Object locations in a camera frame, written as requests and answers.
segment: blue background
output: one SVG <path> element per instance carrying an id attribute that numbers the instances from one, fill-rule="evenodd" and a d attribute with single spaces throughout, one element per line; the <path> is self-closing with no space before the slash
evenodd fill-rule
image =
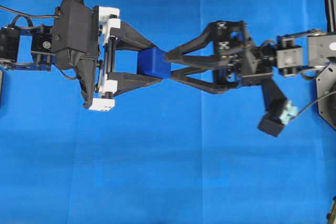
<path id="1" fill-rule="evenodd" d="M 0 0 L 35 15 L 52 14 L 60 2 Z M 324 0 L 85 4 L 120 8 L 123 20 L 163 50 L 218 19 L 246 21 L 259 45 L 327 26 Z M 0 12 L 2 25 L 13 17 Z M 42 21 L 52 24 L 35 24 Z M 30 59 L 29 49 L 30 38 L 23 38 L 21 61 Z M 116 63 L 135 72 L 136 54 L 120 52 Z M 326 223 L 336 195 L 336 132 L 316 107 L 273 138 L 256 129 L 264 114 L 260 87 L 210 95 L 163 80 L 99 113 L 84 110 L 79 84 L 55 69 L 4 77 L 1 223 Z M 314 83 L 300 76 L 275 80 L 300 108 L 316 96 Z"/>

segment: cable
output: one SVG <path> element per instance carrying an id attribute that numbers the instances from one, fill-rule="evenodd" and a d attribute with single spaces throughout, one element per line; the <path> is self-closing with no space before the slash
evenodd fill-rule
<path id="1" fill-rule="evenodd" d="M 30 15 L 30 14 L 18 12 L 17 10 L 10 9 L 10 8 L 2 6 L 2 5 L 0 5 L 0 9 L 6 10 L 6 11 L 8 11 L 10 13 L 21 15 L 21 16 L 24 16 L 24 17 L 27 17 L 27 18 L 59 18 L 59 16 L 56 16 L 56 15 L 38 15 L 38 16 L 36 16 L 36 15 Z"/>
<path id="2" fill-rule="evenodd" d="M 58 69 L 58 71 L 61 72 L 61 74 L 64 76 L 65 79 L 67 79 L 67 80 L 69 80 L 69 81 L 75 81 L 75 80 L 77 80 L 77 75 L 76 75 L 75 77 L 70 77 L 70 76 L 66 75 L 62 70 L 60 70 L 60 69 L 56 66 L 55 63 L 52 63 L 52 64 Z"/>
<path id="3" fill-rule="evenodd" d="M 318 76 L 318 74 L 316 74 L 315 76 L 307 76 L 305 75 L 303 72 L 300 73 L 301 76 L 306 80 L 306 81 L 312 81 L 315 80 Z"/>
<path id="4" fill-rule="evenodd" d="M 264 56 L 264 53 L 262 52 L 263 48 L 267 45 L 267 44 L 276 44 L 276 42 L 272 39 L 268 39 L 268 40 L 265 40 L 259 47 L 259 53 L 260 55 L 263 57 Z"/>
<path id="5" fill-rule="evenodd" d="M 43 25 L 41 26 L 14 26 L 14 27 L 11 27 L 11 28 L 16 28 L 16 29 L 19 29 L 19 30 L 34 30 L 34 29 L 38 29 L 38 28 L 41 28 L 43 27 Z"/>
<path id="6" fill-rule="evenodd" d="M 315 101 L 312 101 L 312 102 L 309 103 L 307 106 L 305 106 L 302 110 L 300 110 L 300 112 L 299 112 L 296 116 L 294 116 L 294 117 L 291 119 L 291 121 L 292 121 L 293 119 L 297 118 L 299 115 L 301 115 L 301 114 L 302 114 L 304 111 L 306 111 L 309 107 L 313 106 L 315 103 L 317 103 L 317 102 L 319 102 L 320 100 L 323 100 L 324 98 L 327 98 L 327 97 L 329 97 L 329 96 L 331 96 L 331 95 L 333 95 L 333 94 L 336 94 L 336 91 L 332 91 L 332 92 L 330 92 L 330 93 L 328 93 L 328 94 L 325 94 L 325 95 L 323 95 L 323 96 L 317 98 Z"/>
<path id="7" fill-rule="evenodd" d="M 28 26 L 29 26 L 29 27 L 33 27 L 33 26 L 34 26 L 32 20 L 31 20 L 29 17 L 25 17 L 25 16 L 22 16 L 22 15 L 17 15 L 17 16 L 15 16 L 15 18 L 12 20 L 10 26 L 15 26 L 17 20 L 18 20 L 19 18 L 21 18 L 21 17 L 22 17 L 22 18 L 25 18 L 25 19 L 27 20 L 27 23 L 28 23 Z"/>
<path id="8" fill-rule="evenodd" d="M 307 81 L 312 81 L 312 80 L 315 80 L 318 75 L 319 75 L 319 72 L 321 72 L 325 67 L 319 67 L 319 68 L 305 68 L 305 69 L 302 69 L 300 70 L 298 73 L 301 74 L 301 76 L 307 80 Z M 308 76 L 306 74 L 304 74 L 304 72 L 312 72 L 312 71 L 315 71 L 317 72 L 315 76 Z"/>

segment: metal bracket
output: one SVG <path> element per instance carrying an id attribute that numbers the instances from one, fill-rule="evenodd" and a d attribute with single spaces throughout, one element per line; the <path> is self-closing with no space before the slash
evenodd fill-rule
<path id="1" fill-rule="evenodd" d="M 336 83 L 336 65 L 329 64 L 317 77 L 317 96 L 321 97 L 329 92 Z M 332 111 L 328 105 L 329 99 L 322 99 L 318 102 L 319 115 L 336 130 L 336 122 L 333 120 Z"/>

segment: black plastic part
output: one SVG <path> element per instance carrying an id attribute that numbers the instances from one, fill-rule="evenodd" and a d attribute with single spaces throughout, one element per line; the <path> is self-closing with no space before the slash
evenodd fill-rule
<path id="1" fill-rule="evenodd" d="M 140 44 L 142 44 L 141 47 L 152 45 L 150 41 L 143 38 L 138 32 L 136 32 L 136 34 L 133 34 L 132 32 L 130 32 L 131 29 L 128 31 L 129 31 L 129 34 L 127 36 L 132 37 L 133 40 L 132 40 L 132 43 L 128 44 L 127 50 L 136 50 L 137 47 L 134 47 L 134 45 L 139 46 Z M 107 92 L 104 96 L 105 98 L 112 99 L 113 97 L 116 97 L 128 91 L 132 91 L 132 90 L 135 90 L 141 87 L 147 87 L 147 86 L 150 86 L 150 85 L 153 85 L 153 84 L 156 84 L 162 81 L 161 78 L 152 77 L 152 76 L 114 72 L 114 62 L 116 58 L 115 50 L 118 48 L 117 43 L 118 41 L 116 41 L 114 37 L 110 37 L 108 44 L 104 46 L 105 53 L 104 53 L 103 74 L 107 74 L 108 80 L 115 80 L 118 82 L 117 91 L 114 94 Z"/>
<path id="2" fill-rule="evenodd" d="M 90 54 L 92 10 L 82 0 L 63 0 L 61 6 L 56 7 L 55 14 L 60 17 L 54 20 L 51 51 L 56 53 L 59 69 L 71 69 L 69 51 Z"/>
<path id="3" fill-rule="evenodd" d="M 95 7 L 93 10 L 93 14 L 91 16 L 88 54 L 78 56 L 79 60 L 73 67 L 81 86 L 81 94 L 85 101 L 83 106 L 86 109 L 91 107 L 93 101 L 93 94 L 95 92 L 94 82 L 97 71 L 98 33 L 99 33 L 98 11 L 99 11 L 98 7 Z"/>
<path id="4" fill-rule="evenodd" d="M 132 73 L 108 73 L 108 80 L 118 81 L 118 89 L 116 93 L 113 94 L 114 97 L 132 91 L 138 88 L 148 87 L 150 85 L 159 83 L 162 81 L 161 78 L 152 76 L 143 76 L 140 74 Z"/>
<path id="5" fill-rule="evenodd" d="M 207 69 L 200 69 L 200 68 L 193 68 L 193 67 L 187 67 L 182 68 L 179 70 L 172 71 L 171 73 L 171 79 L 180 83 L 183 83 L 185 85 L 203 90 L 205 92 L 208 92 L 210 94 L 223 94 L 225 91 L 229 89 L 234 89 L 238 86 L 237 82 L 229 82 L 226 80 L 225 77 L 223 77 L 223 73 L 220 71 L 214 71 L 214 82 L 207 82 L 198 80 L 195 78 L 188 77 L 189 74 L 196 74 L 196 73 L 203 73 Z"/>
<path id="6" fill-rule="evenodd" d="M 274 121 L 268 114 L 264 115 L 258 125 L 258 129 L 271 135 L 278 136 L 285 126 L 277 121 Z"/>
<path id="7" fill-rule="evenodd" d="M 0 30 L 0 58 L 17 62 L 20 31 L 14 28 L 3 27 Z"/>
<path id="8" fill-rule="evenodd" d="M 199 37 L 167 52 L 165 60 L 195 68 L 212 70 L 226 68 L 230 62 L 230 56 L 244 51 L 244 48 L 250 44 L 253 45 L 245 27 L 243 21 L 225 22 L 219 20 L 209 23 Z M 213 42 L 213 55 L 186 55 L 205 48 L 211 41 Z"/>
<path id="9" fill-rule="evenodd" d="M 118 38 L 117 50 L 142 51 L 156 47 L 126 22 L 121 22 L 120 29 L 111 28 L 111 35 Z"/>
<path id="10" fill-rule="evenodd" d="M 263 80 L 261 87 L 266 114 L 262 117 L 258 129 L 269 135 L 278 136 L 285 128 L 279 116 L 285 108 L 287 98 L 272 79 Z"/>

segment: blue block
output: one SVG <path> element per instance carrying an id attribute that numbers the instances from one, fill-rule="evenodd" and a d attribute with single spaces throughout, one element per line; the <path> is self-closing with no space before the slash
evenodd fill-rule
<path id="1" fill-rule="evenodd" d="M 162 79 L 170 78 L 171 64 L 164 60 L 165 51 L 149 48 L 138 53 L 137 73 Z"/>

